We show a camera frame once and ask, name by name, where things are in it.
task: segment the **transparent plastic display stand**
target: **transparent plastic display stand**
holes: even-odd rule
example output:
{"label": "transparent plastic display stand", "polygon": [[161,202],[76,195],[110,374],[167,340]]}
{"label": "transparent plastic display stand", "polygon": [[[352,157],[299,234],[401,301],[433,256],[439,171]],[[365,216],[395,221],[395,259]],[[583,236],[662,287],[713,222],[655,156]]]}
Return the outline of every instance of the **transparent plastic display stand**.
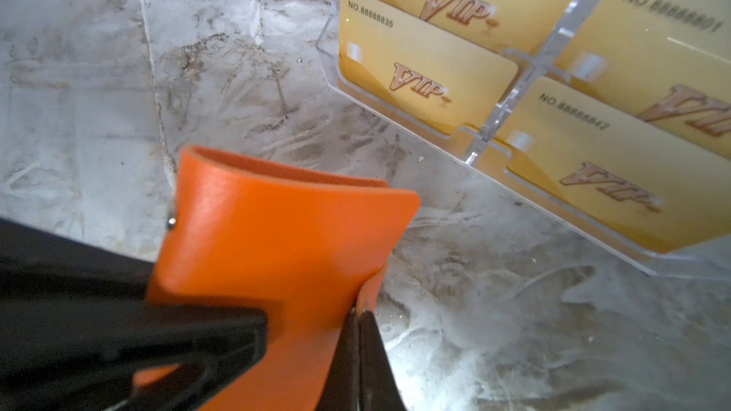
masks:
{"label": "transparent plastic display stand", "polygon": [[642,248],[507,170],[512,154],[510,149],[493,140],[495,134],[535,80],[548,74],[554,78],[561,78],[568,84],[571,75],[555,68],[553,61],[599,1],[572,0],[567,4],[566,11],[555,24],[553,32],[537,55],[530,56],[515,49],[501,52],[501,56],[518,61],[520,70],[512,88],[503,99],[497,105],[485,106],[492,108],[492,112],[479,131],[460,127],[451,135],[445,135],[347,81],[338,68],[340,0],[330,0],[332,14],[320,32],[316,48],[331,89],[524,197],[538,209],[561,220],[592,242],[645,273],[653,276],[731,281],[731,235],[676,252],[658,254]]}

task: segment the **marble floor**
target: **marble floor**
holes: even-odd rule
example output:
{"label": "marble floor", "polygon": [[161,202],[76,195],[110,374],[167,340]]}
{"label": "marble floor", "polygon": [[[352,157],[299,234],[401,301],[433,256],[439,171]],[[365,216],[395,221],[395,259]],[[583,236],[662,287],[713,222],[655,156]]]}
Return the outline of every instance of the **marble floor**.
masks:
{"label": "marble floor", "polygon": [[386,178],[422,198],[377,307],[409,409],[727,409],[728,286],[647,277],[330,92],[329,10],[0,0],[0,216],[154,260],[187,144]]}

